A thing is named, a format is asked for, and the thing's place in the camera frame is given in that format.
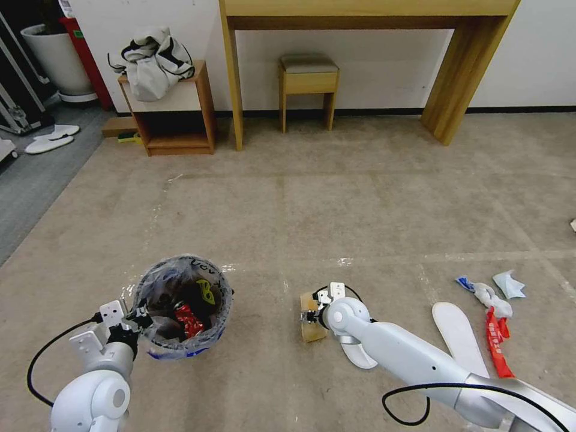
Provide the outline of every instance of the crumpled tissue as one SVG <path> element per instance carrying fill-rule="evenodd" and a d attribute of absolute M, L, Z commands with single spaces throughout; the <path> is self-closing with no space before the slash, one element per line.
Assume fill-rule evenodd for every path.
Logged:
<path fill-rule="evenodd" d="M 494 307 L 494 316 L 496 318 L 512 317 L 512 306 L 510 306 L 510 303 L 498 297 L 491 286 L 481 282 L 470 282 L 466 276 L 456 278 L 456 282 L 462 288 L 474 293 L 480 303 L 488 309 Z"/>
<path fill-rule="evenodd" d="M 492 276 L 492 279 L 500 287 L 506 298 L 514 297 L 526 297 L 526 295 L 521 291 L 526 285 L 522 282 L 512 279 L 512 272 L 514 270 L 508 270 L 504 273 L 499 273 Z"/>
<path fill-rule="evenodd" d="M 494 307 L 494 316 L 496 318 L 512 317 L 512 306 L 510 306 L 510 303 L 498 297 L 491 286 L 482 282 L 474 282 L 474 289 L 474 295 L 480 300 L 480 303 L 488 309 L 492 306 Z"/>

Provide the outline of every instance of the red wrapper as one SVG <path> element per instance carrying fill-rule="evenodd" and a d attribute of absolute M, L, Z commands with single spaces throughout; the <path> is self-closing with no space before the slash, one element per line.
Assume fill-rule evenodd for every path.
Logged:
<path fill-rule="evenodd" d="M 191 312 L 189 305 L 180 306 L 174 312 L 178 322 L 184 324 L 184 333 L 188 339 L 204 330 L 204 324 Z"/>
<path fill-rule="evenodd" d="M 506 364 L 506 359 L 504 358 L 504 354 L 502 354 L 502 349 L 500 348 L 500 343 L 504 338 L 510 337 L 510 333 L 505 318 L 496 320 L 496 317 L 494 316 L 494 307 L 491 307 L 487 312 L 486 336 L 488 337 L 490 354 L 492 355 L 492 361 L 494 362 L 498 376 L 500 378 L 514 378 L 514 374 Z"/>

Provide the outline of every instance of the slipper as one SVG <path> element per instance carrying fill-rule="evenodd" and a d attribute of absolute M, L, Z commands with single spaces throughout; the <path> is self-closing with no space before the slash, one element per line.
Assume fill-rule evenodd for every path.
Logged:
<path fill-rule="evenodd" d="M 62 147 L 68 143 L 74 141 L 74 137 L 65 136 L 64 138 L 60 138 L 57 140 L 34 140 L 31 144 L 26 147 L 26 153 L 28 154 L 39 154 L 44 153 L 50 150 L 54 150 L 55 148 Z"/>
<path fill-rule="evenodd" d="M 65 136 L 72 136 L 80 130 L 80 126 L 76 125 L 54 125 L 54 132 L 48 135 L 40 135 L 34 137 L 35 141 L 54 141 L 64 138 Z"/>

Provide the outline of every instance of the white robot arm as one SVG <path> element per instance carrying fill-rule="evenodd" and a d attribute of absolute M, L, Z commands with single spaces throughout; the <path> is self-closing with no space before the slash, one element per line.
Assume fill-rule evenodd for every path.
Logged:
<path fill-rule="evenodd" d="M 423 388 L 422 391 L 455 409 L 468 421 L 482 427 L 498 428 L 506 414 L 511 412 L 515 416 L 510 428 L 513 432 L 564 430 L 551 417 L 567 430 L 576 430 L 574 408 L 520 380 L 495 380 L 472 374 L 444 351 L 402 327 L 371 322 L 368 309 L 361 301 L 342 298 L 335 286 L 331 288 L 328 300 L 326 295 L 319 296 L 320 305 L 324 303 L 319 320 L 340 343 L 362 344 L 368 356 L 408 385 L 444 383 L 444 388 Z M 462 388 L 461 385 L 476 388 Z"/>
<path fill-rule="evenodd" d="M 52 407 L 52 432 L 117 432 L 128 416 L 130 374 L 146 313 L 126 320 L 126 306 L 115 300 L 100 307 L 103 322 L 72 336 L 84 361 L 84 374 L 70 382 Z"/>

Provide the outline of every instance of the white flower pot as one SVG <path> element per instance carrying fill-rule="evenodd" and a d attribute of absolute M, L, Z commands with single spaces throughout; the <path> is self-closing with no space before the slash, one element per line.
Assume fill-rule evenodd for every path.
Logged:
<path fill-rule="evenodd" d="M 84 66 L 67 33 L 40 34 L 44 24 L 27 27 L 20 32 L 48 78 L 58 88 L 60 96 L 67 102 L 96 99 L 96 93 L 86 75 Z"/>

